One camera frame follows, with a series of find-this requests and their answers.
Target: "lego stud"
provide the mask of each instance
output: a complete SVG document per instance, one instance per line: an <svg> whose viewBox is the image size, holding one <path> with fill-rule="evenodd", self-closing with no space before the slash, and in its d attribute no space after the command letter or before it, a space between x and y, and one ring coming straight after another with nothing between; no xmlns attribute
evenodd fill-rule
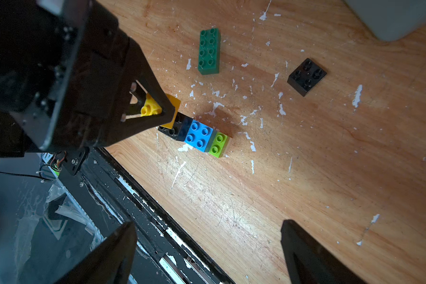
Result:
<svg viewBox="0 0 426 284"><path fill-rule="evenodd" d="M202 129L202 135L208 135L208 134L210 134L211 133L211 129L210 128L204 128L204 129Z"/></svg>
<svg viewBox="0 0 426 284"><path fill-rule="evenodd" d="M152 109L150 108L149 105L144 105L142 106L142 109L140 109L140 114L141 115L147 115Z"/></svg>
<svg viewBox="0 0 426 284"><path fill-rule="evenodd" d="M312 73L312 77L317 80L320 78L320 76L322 76L322 73L322 69L317 69L316 71L314 71L314 73Z"/></svg>
<svg viewBox="0 0 426 284"><path fill-rule="evenodd" d="M311 79L306 79L305 82L304 82L304 85L305 85L306 88L311 88L311 86L312 86Z"/></svg>
<svg viewBox="0 0 426 284"><path fill-rule="evenodd" d="M193 124L191 124L192 130L197 130L198 128L199 128L199 122L194 122Z"/></svg>
<svg viewBox="0 0 426 284"><path fill-rule="evenodd" d="M293 78L294 78L295 80L298 80L298 79L300 79L300 77L301 77L301 71L300 71L300 70L297 70L297 71L295 72L295 74L293 75Z"/></svg>
<svg viewBox="0 0 426 284"><path fill-rule="evenodd" d="M197 143L196 143L197 147L199 147L199 148L202 148L202 147L204 146L204 144L205 144L205 141L204 141L204 140L202 140L202 139L200 139L200 140L199 140L199 141L197 141Z"/></svg>
<svg viewBox="0 0 426 284"><path fill-rule="evenodd" d="M186 136L186 141L193 142L194 141L194 135L188 134L188 136Z"/></svg>
<svg viewBox="0 0 426 284"><path fill-rule="evenodd" d="M311 69L311 66L312 66L312 61L311 61L311 60L308 60L308 61L306 61L306 63L303 65L303 69L304 69L305 71L308 71L309 69Z"/></svg>

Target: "green lego brick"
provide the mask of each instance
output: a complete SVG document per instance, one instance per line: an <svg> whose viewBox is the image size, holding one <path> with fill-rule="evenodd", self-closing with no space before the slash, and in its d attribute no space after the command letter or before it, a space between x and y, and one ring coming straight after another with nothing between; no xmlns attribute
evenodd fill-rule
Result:
<svg viewBox="0 0 426 284"><path fill-rule="evenodd" d="M219 53L221 34L218 29L200 32L199 65L197 69L202 75L219 73Z"/></svg>
<svg viewBox="0 0 426 284"><path fill-rule="evenodd" d="M227 144L229 143L230 137L221 132L216 133L213 140L209 153L216 158L221 158L226 152Z"/></svg>

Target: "dark blue lego brick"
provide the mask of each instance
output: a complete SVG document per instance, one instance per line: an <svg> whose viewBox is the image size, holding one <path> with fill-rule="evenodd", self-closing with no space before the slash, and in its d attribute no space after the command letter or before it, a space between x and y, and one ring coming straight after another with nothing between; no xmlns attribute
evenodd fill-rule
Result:
<svg viewBox="0 0 426 284"><path fill-rule="evenodd" d="M191 145L202 152L210 151L213 138L216 136L216 130L193 120L187 132L185 143Z"/></svg>

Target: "wire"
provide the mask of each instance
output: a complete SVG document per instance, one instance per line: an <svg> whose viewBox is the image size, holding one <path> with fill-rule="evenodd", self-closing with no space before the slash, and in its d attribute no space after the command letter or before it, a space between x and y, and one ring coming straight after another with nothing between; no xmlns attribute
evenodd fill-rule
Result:
<svg viewBox="0 0 426 284"><path fill-rule="evenodd" d="M37 173L40 175L40 177L42 178L42 179L44 179L44 177L41 175L41 169L43 168L43 167L45 167L45 166L47 166L47 167L50 167L51 169L52 169L52 167L49 165L49 164L42 164L41 166L40 166L40 169L37 171Z"/></svg>
<svg viewBox="0 0 426 284"><path fill-rule="evenodd" d="M26 177L29 177L29 178L37 178L37 179L42 179L42 180L45 180L45 181L51 181L51 180L53 180L53 179L46 179L46 178L43 178L43 177L41 177L41 176L31 175L31 174L23 174L23 173L5 173L5 172L0 172L0 173L8 174L8 175L15 175L15 176L26 176Z"/></svg>

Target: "wooden table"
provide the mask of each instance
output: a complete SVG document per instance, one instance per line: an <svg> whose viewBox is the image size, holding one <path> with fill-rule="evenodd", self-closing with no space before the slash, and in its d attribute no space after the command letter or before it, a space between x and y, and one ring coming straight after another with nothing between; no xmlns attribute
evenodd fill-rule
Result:
<svg viewBox="0 0 426 284"><path fill-rule="evenodd" d="M426 283L426 26L386 43L340 0L268 2L101 0L180 111L233 137L221 159L156 129L108 150L238 284L289 283L284 219L369 283ZM328 74L302 97L307 57Z"/></svg>

